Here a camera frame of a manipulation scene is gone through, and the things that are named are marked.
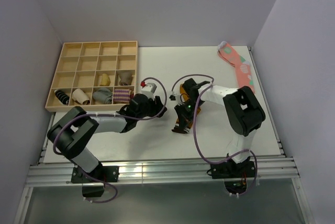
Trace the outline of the beige rolled sock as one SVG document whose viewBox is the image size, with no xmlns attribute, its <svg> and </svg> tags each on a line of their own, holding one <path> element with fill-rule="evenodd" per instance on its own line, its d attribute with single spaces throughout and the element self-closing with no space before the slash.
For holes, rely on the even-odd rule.
<svg viewBox="0 0 335 224">
<path fill-rule="evenodd" d="M 88 105 L 90 103 L 90 98 L 80 88 L 77 88 L 72 92 L 72 99 L 81 105 Z"/>
</svg>

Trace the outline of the black rolled sock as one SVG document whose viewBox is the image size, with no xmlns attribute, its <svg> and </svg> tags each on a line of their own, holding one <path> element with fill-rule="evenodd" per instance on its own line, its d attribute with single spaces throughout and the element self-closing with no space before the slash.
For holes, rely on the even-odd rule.
<svg viewBox="0 0 335 224">
<path fill-rule="evenodd" d="M 56 98 L 60 101 L 62 105 L 68 105 L 70 97 L 62 90 L 57 89 L 54 91 Z"/>
</svg>

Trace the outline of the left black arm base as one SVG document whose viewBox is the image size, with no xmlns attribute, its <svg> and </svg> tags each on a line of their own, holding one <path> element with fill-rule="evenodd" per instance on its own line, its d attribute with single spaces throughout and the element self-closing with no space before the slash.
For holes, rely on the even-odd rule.
<svg viewBox="0 0 335 224">
<path fill-rule="evenodd" d="M 81 167 L 72 171 L 71 183 L 82 184 L 82 195 L 92 202 L 111 201 L 118 195 L 118 189 L 111 183 L 118 182 L 119 166 L 98 165 L 92 172 L 86 173 Z M 107 191 L 114 191 L 111 199 L 99 200 Z"/>
</svg>

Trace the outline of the purple striped rolled sock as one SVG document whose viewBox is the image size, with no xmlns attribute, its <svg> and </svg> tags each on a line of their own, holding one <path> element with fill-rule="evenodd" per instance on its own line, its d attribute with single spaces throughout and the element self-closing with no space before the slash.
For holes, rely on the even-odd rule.
<svg viewBox="0 0 335 224">
<path fill-rule="evenodd" d="M 114 89 L 113 103 L 114 104 L 128 104 L 134 97 L 131 89 Z"/>
</svg>

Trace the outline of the taupe rolled sock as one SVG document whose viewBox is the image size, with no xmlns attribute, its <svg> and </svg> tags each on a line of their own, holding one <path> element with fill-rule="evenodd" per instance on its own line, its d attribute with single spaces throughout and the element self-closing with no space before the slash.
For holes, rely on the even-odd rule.
<svg viewBox="0 0 335 224">
<path fill-rule="evenodd" d="M 118 86 L 130 86 L 133 80 L 133 74 L 131 71 L 117 71 L 116 84 Z"/>
</svg>

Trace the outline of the aluminium mounting rail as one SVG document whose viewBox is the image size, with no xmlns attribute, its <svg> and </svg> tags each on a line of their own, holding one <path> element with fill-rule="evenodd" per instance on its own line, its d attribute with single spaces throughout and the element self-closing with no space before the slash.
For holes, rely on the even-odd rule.
<svg viewBox="0 0 335 224">
<path fill-rule="evenodd" d="M 213 182 L 206 171 L 209 164 L 202 159 L 163 160 L 143 162 L 104 162 L 105 166 L 118 166 L 116 185 L 169 184 Z M 27 187 L 72 186 L 74 165 L 70 163 L 40 164 L 30 167 L 26 178 Z M 299 178 L 293 158 L 258 159 L 258 179 Z"/>
</svg>

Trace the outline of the grey rolled sock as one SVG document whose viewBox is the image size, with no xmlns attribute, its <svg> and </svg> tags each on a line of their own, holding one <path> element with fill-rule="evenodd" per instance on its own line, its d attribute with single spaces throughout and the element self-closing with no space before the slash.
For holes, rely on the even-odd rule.
<svg viewBox="0 0 335 224">
<path fill-rule="evenodd" d="M 106 87 L 101 87 L 93 93 L 92 98 L 102 104 L 112 104 L 113 92 Z"/>
</svg>

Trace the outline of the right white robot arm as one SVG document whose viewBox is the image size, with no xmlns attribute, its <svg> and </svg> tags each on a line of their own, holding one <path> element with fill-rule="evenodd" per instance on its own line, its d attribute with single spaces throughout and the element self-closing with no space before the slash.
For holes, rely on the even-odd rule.
<svg viewBox="0 0 335 224">
<path fill-rule="evenodd" d="M 250 161 L 254 135 L 265 120 L 265 112 L 252 89 L 248 86 L 227 88 L 213 85 L 210 81 L 196 83 L 193 78 L 181 84 L 181 88 L 179 96 L 170 96 L 170 100 L 177 101 L 174 107 L 177 120 L 172 132 L 186 134 L 193 130 L 196 150 L 200 157 L 209 164 L 219 164 L 208 160 L 202 154 L 196 136 L 196 118 L 199 107 L 204 102 L 222 106 L 234 131 L 231 147 L 222 162 L 228 162 L 226 167 L 229 175 L 239 176 L 245 169 L 244 164 Z"/>
</svg>

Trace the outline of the wooden compartment tray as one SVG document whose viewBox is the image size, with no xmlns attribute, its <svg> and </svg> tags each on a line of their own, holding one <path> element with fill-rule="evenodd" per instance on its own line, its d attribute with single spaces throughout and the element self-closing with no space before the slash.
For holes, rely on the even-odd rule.
<svg viewBox="0 0 335 224">
<path fill-rule="evenodd" d="M 117 71 L 131 71 L 130 86 L 116 84 Z M 114 89 L 131 89 L 137 92 L 138 42 L 137 41 L 97 41 L 65 42 L 54 73 L 45 108 L 50 112 L 68 111 L 74 106 L 85 110 L 118 110 L 125 104 L 102 104 L 92 95 L 101 87 Z M 109 86 L 99 86 L 101 75 L 110 78 Z M 81 105 L 72 99 L 72 92 L 80 88 L 90 98 L 88 105 Z M 68 105 L 62 105 L 54 91 L 60 89 L 69 97 Z"/>
</svg>

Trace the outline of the pink patterned sock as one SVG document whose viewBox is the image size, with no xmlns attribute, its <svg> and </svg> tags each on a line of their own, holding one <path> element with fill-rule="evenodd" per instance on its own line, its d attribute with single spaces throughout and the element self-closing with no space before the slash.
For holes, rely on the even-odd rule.
<svg viewBox="0 0 335 224">
<path fill-rule="evenodd" d="M 242 57 L 229 43 L 222 41 L 217 48 L 218 56 L 234 67 L 238 87 L 248 86 L 253 93 L 255 88 L 251 74 L 251 64 Z"/>
</svg>

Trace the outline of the yellow rolled sock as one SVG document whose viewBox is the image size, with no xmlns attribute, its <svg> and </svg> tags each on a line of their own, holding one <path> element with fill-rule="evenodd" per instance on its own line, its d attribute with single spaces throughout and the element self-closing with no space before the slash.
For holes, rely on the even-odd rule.
<svg viewBox="0 0 335 224">
<path fill-rule="evenodd" d="M 106 73 L 103 73 L 101 75 L 99 86 L 109 86 L 110 85 L 110 78 L 109 75 Z"/>
</svg>

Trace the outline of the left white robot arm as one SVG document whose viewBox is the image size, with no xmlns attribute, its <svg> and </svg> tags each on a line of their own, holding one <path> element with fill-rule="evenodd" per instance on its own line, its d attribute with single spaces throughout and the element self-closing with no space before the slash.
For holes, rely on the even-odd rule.
<svg viewBox="0 0 335 224">
<path fill-rule="evenodd" d="M 69 110 L 47 133 L 56 154 L 77 165 L 90 182 L 102 180 L 106 174 L 101 162 L 86 147 L 95 133 L 126 133 L 140 120 L 162 117 L 167 108 L 159 96 L 148 98 L 137 94 L 128 105 L 114 114 L 95 116 L 80 106 Z"/>
</svg>

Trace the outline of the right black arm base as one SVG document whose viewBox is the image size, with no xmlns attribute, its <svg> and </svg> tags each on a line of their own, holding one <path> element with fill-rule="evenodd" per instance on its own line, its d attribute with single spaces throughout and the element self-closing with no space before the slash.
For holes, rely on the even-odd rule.
<svg viewBox="0 0 335 224">
<path fill-rule="evenodd" d="M 211 164 L 206 173 L 212 179 L 223 179 L 227 192 L 238 197 L 256 185 L 258 166 L 250 158 L 241 163 L 229 160 L 221 164 Z"/>
</svg>

